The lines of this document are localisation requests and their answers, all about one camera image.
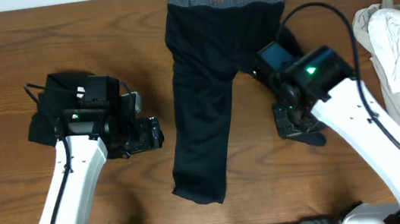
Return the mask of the black pants with red waistband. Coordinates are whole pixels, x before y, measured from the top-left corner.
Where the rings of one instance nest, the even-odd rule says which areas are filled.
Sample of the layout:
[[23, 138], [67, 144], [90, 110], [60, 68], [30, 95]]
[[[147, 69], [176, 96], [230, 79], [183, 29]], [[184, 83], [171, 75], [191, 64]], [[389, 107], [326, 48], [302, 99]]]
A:
[[284, 9], [285, 0], [168, 0], [175, 195], [197, 204], [224, 202], [232, 83], [238, 72], [253, 73]]

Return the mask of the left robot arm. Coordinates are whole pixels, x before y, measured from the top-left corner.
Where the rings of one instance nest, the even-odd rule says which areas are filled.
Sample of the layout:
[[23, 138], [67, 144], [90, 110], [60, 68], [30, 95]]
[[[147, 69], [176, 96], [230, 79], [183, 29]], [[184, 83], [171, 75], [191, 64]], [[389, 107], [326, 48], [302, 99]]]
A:
[[54, 128], [55, 168], [39, 224], [88, 224], [100, 172], [109, 159], [129, 159], [164, 142], [155, 117], [138, 118], [142, 97], [125, 82], [89, 76], [75, 90], [58, 89], [77, 101], [54, 117], [35, 99]]

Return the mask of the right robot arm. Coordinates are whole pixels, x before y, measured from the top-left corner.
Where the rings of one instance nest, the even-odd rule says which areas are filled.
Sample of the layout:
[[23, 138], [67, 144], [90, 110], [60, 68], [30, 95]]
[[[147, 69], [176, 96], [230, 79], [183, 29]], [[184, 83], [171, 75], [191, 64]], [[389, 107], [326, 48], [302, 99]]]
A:
[[278, 43], [257, 53], [254, 77], [277, 96], [274, 119], [281, 138], [324, 145], [331, 128], [366, 161], [396, 203], [356, 204], [337, 224], [400, 224], [400, 127], [344, 59], [327, 46], [305, 56]]

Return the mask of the folded black garment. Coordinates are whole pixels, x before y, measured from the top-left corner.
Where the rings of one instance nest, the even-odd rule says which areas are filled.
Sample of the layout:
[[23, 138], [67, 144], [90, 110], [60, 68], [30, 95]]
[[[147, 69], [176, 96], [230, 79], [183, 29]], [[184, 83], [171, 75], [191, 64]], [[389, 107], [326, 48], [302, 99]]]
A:
[[[47, 88], [77, 90], [85, 87], [87, 78], [94, 75], [88, 71], [67, 71], [49, 74], [46, 77]], [[77, 109], [78, 100], [73, 93], [46, 90], [38, 94], [37, 113], [31, 119], [28, 141], [55, 147], [58, 142], [55, 127], [50, 119], [57, 122], [66, 109]]]

